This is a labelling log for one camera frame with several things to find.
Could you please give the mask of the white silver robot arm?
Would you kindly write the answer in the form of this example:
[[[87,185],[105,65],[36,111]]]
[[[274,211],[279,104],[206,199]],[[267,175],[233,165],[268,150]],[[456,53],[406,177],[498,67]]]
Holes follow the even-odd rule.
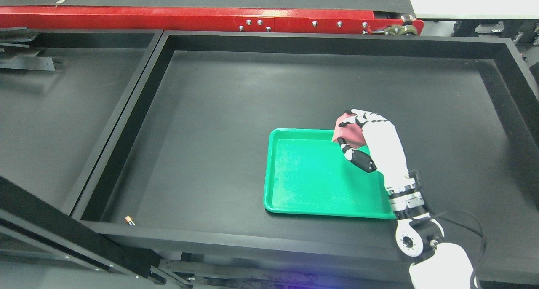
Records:
[[[408,268],[415,289],[479,289],[475,266],[466,251],[446,240],[421,193],[417,171],[408,174],[410,184],[388,190],[389,205],[396,217],[398,248],[412,259]]]

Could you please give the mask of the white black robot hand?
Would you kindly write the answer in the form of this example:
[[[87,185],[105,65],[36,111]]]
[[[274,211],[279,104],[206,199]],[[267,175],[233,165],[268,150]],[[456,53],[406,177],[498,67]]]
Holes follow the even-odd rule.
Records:
[[[393,123],[374,112],[360,109],[350,111],[357,115],[356,123],[363,130],[366,146],[355,149],[345,140],[338,139],[345,158],[367,173],[380,172],[389,194],[412,188],[414,180],[409,175],[406,155]]]

